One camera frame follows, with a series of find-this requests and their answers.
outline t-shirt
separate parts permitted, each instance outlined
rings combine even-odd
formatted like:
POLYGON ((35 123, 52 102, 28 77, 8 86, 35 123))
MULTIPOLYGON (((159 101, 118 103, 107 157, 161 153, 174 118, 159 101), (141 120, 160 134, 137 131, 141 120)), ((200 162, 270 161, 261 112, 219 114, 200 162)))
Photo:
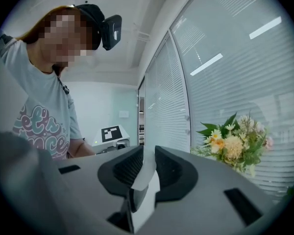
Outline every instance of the t-shirt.
POLYGON ((53 159, 66 159, 70 139, 82 138, 70 94, 65 94, 55 72, 44 74, 31 64, 23 41, 15 41, 1 58, 28 94, 12 132, 48 150, 53 159))

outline woman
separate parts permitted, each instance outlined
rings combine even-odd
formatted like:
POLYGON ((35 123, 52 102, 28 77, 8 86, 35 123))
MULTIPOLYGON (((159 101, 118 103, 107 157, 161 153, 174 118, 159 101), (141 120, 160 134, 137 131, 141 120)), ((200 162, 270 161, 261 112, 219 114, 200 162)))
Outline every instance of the woman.
POLYGON ((60 6, 19 38, 0 33, 5 67, 28 94, 13 133, 48 150, 53 159, 94 155, 82 139, 73 100, 60 80, 75 56, 99 47, 101 35, 94 18, 104 20, 96 5, 60 6))

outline window blind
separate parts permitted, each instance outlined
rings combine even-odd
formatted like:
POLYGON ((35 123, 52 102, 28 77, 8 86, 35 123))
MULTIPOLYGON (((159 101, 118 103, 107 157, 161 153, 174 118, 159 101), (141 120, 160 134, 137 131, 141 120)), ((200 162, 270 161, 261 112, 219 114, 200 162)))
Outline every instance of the window blind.
POLYGON ((188 102, 177 52, 165 37, 146 72, 145 146, 156 145, 190 152, 188 102))
POLYGON ((267 125, 273 151, 254 178, 279 201, 294 185, 294 25, 276 0, 192 0, 171 31, 189 95, 192 145, 200 123, 232 114, 267 125))

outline flower bouquet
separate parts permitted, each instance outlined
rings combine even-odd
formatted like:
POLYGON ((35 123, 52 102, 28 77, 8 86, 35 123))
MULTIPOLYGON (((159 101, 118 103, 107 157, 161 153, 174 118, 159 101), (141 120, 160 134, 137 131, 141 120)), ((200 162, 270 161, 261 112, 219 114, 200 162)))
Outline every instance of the flower bouquet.
POLYGON ((191 153, 202 157, 215 157, 236 171, 245 172, 249 167, 255 176, 255 165, 260 163, 263 152, 271 150, 273 140, 267 137, 267 128, 249 116, 241 116, 237 121, 236 114, 224 125, 202 123, 206 130, 198 131, 205 137, 201 147, 191 148, 191 153))

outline woman's arm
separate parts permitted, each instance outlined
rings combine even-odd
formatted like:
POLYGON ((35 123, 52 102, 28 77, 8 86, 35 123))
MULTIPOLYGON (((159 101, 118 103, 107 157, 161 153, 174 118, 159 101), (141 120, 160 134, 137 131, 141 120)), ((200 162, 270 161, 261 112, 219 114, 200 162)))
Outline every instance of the woman's arm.
POLYGON ((69 154, 73 158, 95 155, 94 151, 92 150, 92 147, 83 139, 70 140, 69 154))

